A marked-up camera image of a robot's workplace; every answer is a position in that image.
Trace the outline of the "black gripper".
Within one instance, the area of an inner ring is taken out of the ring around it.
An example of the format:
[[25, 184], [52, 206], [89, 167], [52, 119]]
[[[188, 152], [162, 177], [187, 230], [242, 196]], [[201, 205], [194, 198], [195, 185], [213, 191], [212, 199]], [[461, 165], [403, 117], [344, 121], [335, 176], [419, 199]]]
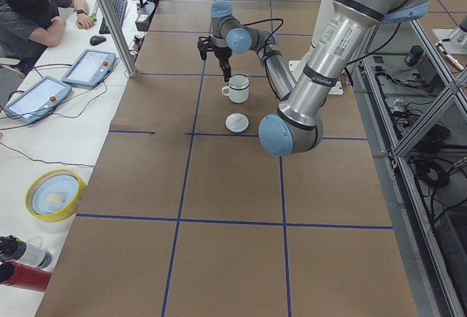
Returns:
[[214, 47], [213, 50], [223, 72], [223, 81], [227, 82], [231, 78], [231, 66], [229, 64], [231, 49], [229, 47]]

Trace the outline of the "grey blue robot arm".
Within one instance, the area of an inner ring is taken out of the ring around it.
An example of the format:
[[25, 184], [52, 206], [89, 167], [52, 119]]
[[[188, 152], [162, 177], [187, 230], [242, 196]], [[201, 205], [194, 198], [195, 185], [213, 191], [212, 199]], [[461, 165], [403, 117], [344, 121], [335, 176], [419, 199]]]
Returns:
[[260, 143], [273, 156], [315, 148], [323, 137], [318, 110], [350, 62], [365, 33], [382, 23], [421, 18], [429, 0], [332, 0], [333, 14], [305, 62], [299, 77], [288, 69], [272, 34], [240, 23], [230, 2], [211, 6], [214, 49], [229, 53], [254, 51], [269, 75], [279, 104], [259, 125]]

